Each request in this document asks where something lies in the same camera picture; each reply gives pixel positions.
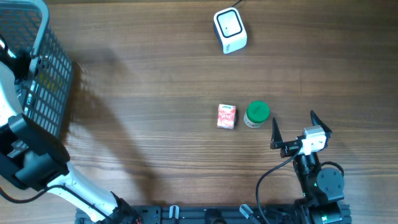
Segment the small red and white box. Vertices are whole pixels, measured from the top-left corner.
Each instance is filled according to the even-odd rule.
[[[233,129],[236,120],[236,106],[218,105],[217,128]]]

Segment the black cable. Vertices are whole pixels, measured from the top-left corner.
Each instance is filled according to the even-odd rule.
[[[323,167],[324,165],[331,165],[331,166],[336,167],[338,170],[340,170],[341,175],[344,176],[344,169],[339,164],[332,162],[332,161],[327,161],[327,162],[321,163],[321,167]]]
[[[2,197],[4,197],[4,199],[6,199],[7,201],[12,202],[12,203],[29,203],[29,202],[33,202],[34,200],[38,199],[39,197],[43,196],[43,194],[47,193],[49,190],[54,189],[54,188],[61,188],[62,190],[67,191],[68,193],[72,194],[77,199],[81,200],[83,203],[85,203],[86,205],[88,205],[89,207],[94,209],[96,212],[98,212],[99,214],[104,216],[106,219],[109,219],[115,223],[115,221],[111,217],[107,216],[107,214],[103,213],[100,209],[95,207],[95,205],[90,204],[84,198],[82,198],[81,196],[79,196],[78,194],[76,194],[75,192],[73,192],[72,190],[70,190],[69,188],[67,188],[64,185],[53,185],[51,187],[46,187],[44,190],[42,190],[37,195],[33,196],[32,198],[25,199],[25,200],[18,200],[18,199],[14,199],[14,198],[10,197],[7,193],[5,193],[5,191],[3,191],[3,189],[1,187],[0,187],[0,195]]]
[[[275,170],[277,170],[277,169],[283,167],[284,165],[290,163],[290,162],[299,154],[299,152],[300,152],[300,150],[297,150],[297,152],[296,152],[292,157],[290,157],[289,159],[287,159],[285,162],[283,162],[283,163],[281,163],[281,164],[275,166],[274,168],[270,169],[269,171],[267,171],[265,174],[263,174],[263,175],[260,177],[259,182],[257,182],[257,185],[256,185],[256,200],[257,200],[257,206],[259,207],[259,211],[260,211],[260,214],[261,214],[262,218],[266,221],[267,224],[270,224],[270,223],[269,223],[268,219],[266,218],[266,216],[264,215],[264,212],[262,211],[261,204],[260,204],[260,198],[259,198],[259,187],[260,187],[260,184],[261,184],[262,180],[263,180],[266,176],[268,176],[270,173],[272,173],[272,172],[274,172]]]
[[[235,7],[237,4],[241,3],[243,0],[238,0],[235,4],[233,4],[231,7]]]

